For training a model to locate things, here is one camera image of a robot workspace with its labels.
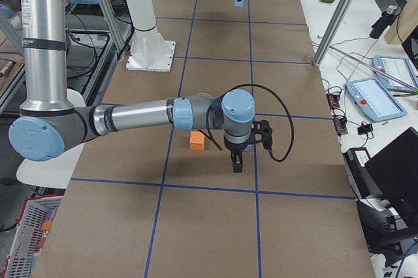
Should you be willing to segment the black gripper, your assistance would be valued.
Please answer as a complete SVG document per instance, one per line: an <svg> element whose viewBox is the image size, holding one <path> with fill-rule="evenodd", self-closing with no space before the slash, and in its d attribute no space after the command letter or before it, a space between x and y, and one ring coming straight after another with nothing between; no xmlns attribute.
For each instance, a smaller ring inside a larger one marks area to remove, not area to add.
<svg viewBox="0 0 418 278"><path fill-rule="evenodd" d="M243 151L246 148L245 143L241 144L234 144L234 143L226 143L226 148L230 151L231 160L233 164L233 172L234 173L242 173L243 171Z"/></svg>

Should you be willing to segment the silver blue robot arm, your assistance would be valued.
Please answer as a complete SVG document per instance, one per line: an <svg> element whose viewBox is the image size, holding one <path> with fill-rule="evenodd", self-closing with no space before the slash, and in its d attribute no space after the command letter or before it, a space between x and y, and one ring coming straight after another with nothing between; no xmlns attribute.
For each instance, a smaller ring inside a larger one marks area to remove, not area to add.
<svg viewBox="0 0 418 278"><path fill-rule="evenodd" d="M234 172L243 169L243 152L254 142L255 101L242 85L219 97L206 93L125 106L103 104L100 91L87 106L67 96L68 3L103 0L20 0L24 35L26 99L8 130L11 146L23 158L49 161L64 152L113 132L171 124L211 137L223 130Z"/></svg>

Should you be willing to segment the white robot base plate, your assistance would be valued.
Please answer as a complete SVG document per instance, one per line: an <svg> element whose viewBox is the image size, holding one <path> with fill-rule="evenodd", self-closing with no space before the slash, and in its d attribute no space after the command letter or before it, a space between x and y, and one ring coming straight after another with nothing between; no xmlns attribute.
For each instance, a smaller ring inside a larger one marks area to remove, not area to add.
<svg viewBox="0 0 418 278"><path fill-rule="evenodd" d="M169 72L174 58L176 42L171 40L142 39L131 46L126 69L150 72Z"/></svg>

